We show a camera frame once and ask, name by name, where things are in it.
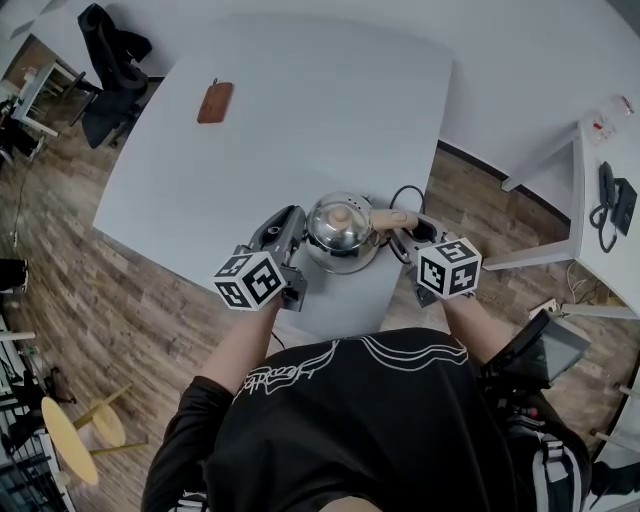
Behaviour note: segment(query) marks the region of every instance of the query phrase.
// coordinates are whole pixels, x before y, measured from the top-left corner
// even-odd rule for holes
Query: power cord
[[[400,187],[398,189],[398,191],[393,195],[393,198],[391,199],[391,202],[389,203],[389,209],[392,210],[393,206],[396,204],[396,200],[398,199],[398,196],[400,194],[402,194],[402,192],[404,192],[407,189],[411,189],[411,190],[415,190],[418,194],[420,194],[420,213],[424,213],[425,207],[426,207],[426,197],[424,195],[424,192],[422,190],[420,190],[418,187],[416,187],[415,185],[405,185],[404,187]]]
[[[600,218],[596,220],[596,215],[600,214]],[[613,246],[616,244],[618,240],[618,228],[616,227],[616,232],[611,239],[609,245],[604,245],[604,240],[602,239],[602,233],[604,231],[604,227],[607,224],[607,217],[609,216],[609,207],[606,204],[601,204],[589,215],[589,222],[591,225],[598,230],[598,241],[600,242],[600,249],[604,251],[605,254],[609,254]]]
[[[589,290],[588,292],[586,292],[582,297],[580,297],[580,300],[578,302],[576,302],[576,304],[582,304],[583,302],[589,302],[590,300],[593,300],[596,298],[596,293],[598,291],[598,288],[600,288],[600,286],[602,286],[602,283],[600,281],[598,281],[596,283],[596,285],[591,288],[591,290]],[[593,294],[592,297],[589,297],[588,299],[585,300],[585,297],[587,295]]]
[[[576,292],[578,291],[578,288],[580,288],[584,283],[586,283],[588,280],[587,279],[581,279],[580,281],[578,281],[577,283],[575,283],[574,285],[571,285],[571,268],[576,264],[576,262],[574,261],[573,263],[571,263],[568,267],[567,267],[567,286],[569,287],[569,291],[571,292],[571,296],[573,297],[573,303],[576,303]]]
[[[16,209],[16,220],[13,223],[14,240],[15,240],[16,234],[18,233],[18,218],[20,217],[20,210],[22,208],[22,191],[24,190],[24,186],[27,183],[27,178],[29,177],[30,170],[31,170],[31,166],[27,167],[27,170],[24,173],[24,178],[22,178],[22,185],[20,185],[20,195],[18,196],[18,208]]]
[[[273,336],[277,340],[277,342],[280,343],[280,345],[282,346],[282,350],[287,350],[287,347],[284,346],[284,343],[282,343],[282,340],[276,336],[275,332],[271,331],[271,336]]]

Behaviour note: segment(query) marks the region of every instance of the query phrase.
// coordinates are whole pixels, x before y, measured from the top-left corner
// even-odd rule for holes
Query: wooden floor
[[[62,109],[58,114],[68,119],[72,112]],[[28,258],[31,272],[28,293],[7,304],[7,320],[13,330],[37,331],[35,344],[46,364],[61,368],[66,390],[78,399],[78,405],[65,406],[72,418],[92,398],[133,382],[114,407],[125,420],[129,441],[148,438],[150,446],[98,459],[99,486],[74,480],[71,494],[82,512],[138,510],[147,468],[179,395],[235,315],[216,295],[92,228],[118,150],[92,151],[79,124],[53,124],[61,135],[48,141],[33,164],[19,157],[16,167],[4,166],[0,172],[0,256]],[[14,251],[7,234],[25,179]],[[568,234],[566,226],[529,199],[500,191],[495,178],[442,152],[431,172],[427,199],[428,213],[484,250],[532,247]],[[576,267],[575,279],[584,275]],[[566,268],[554,264],[485,272],[479,299],[495,316],[524,325],[528,309],[548,297],[570,300]],[[593,280],[578,295],[592,286]],[[439,308],[436,304],[421,311],[402,278],[384,327],[442,325]],[[611,386],[625,380],[633,367],[640,324],[572,321],[589,333],[593,344],[548,395],[593,449],[588,432],[605,428],[618,406],[620,397]],[[286,337],[283,341],[293,343]],[[99,445],[91,427],[87,429],[90,441]]]

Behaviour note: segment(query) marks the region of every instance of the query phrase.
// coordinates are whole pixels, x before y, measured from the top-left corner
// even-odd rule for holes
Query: telephone
[[[616,202],[616,188],[609,162],[603,163],[598,172],[600,175],[600,205],[606,205],[607,210],[611,210]]]
[[[595,208],[591,215],[589,215],[589,222],[598,230],[598,236],[600,238],[600,248],[609,254],[616,241],[618,240],[618,233],[613,235],[609,245],[604,245],[602,240],[602,232],[607,224],[607,218],[609,217],[609,211],[613,209],[616,203],[616,187],[615,180],[613,179],[613,171],[609,162],[604,162],[598,169],[598,175],[600,177],[600,206]]]
[[[598,176],[600,181],[600,206],[591,212],[589,221],[598,230],[600,248],[605,253],[609,253],[618,239],[618,231],[625,236],[629,232],[638,194],[629,181],[624,178],[613,177],[613,171],[608,162],[604,162],[600,166]],[[609,245],[604,245],[602,232],[610,211],[612,211],[611,222],[616,231]]]

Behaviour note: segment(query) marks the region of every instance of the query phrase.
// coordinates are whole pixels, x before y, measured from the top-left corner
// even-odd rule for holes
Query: kettle handle
[[[375,231],[406,228],[409,231],[418,226],[418,216],[405,210],[372,210],[371,224]]]

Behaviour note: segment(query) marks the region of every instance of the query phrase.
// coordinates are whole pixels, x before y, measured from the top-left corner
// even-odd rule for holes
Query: white graphic print
[[[250,371],[249,375],[244,379],[244,384],[238,394],[245,389],[249,390],[249,394],[252,394],[254,390],[264,387],[265,394],[270,395],[277,389],[295,384],[302,376],[310,379],[317,370],[321,370],[331,362],[339,342],[340,340],[333,340],[331,348],[327,352],[298,366],[282,366],[280,368],[261,366]]]
[[[468,357],[467,349],[460,345],[459,342],[459,347],[430,345],[420,350],[406,351],[386,347],[372,336],[348,339],[361,341],[376,361],[387,368],[402,372],[422,370],[433,361],[444,361],[459,366],[464,364]],[[340,341],[342,340],[332,341],[330,348],[324,354],[308,359],[297,366],[280,368],[261,366],[252,370],[245,378],[236,398],[244,390],[249,391],[249,394],[253,394],[254,391],[262,389],[266,395],[270,395],[280,388],[292,386],[302,377],[311,379],[315,372],[321,370],[332,361]]]

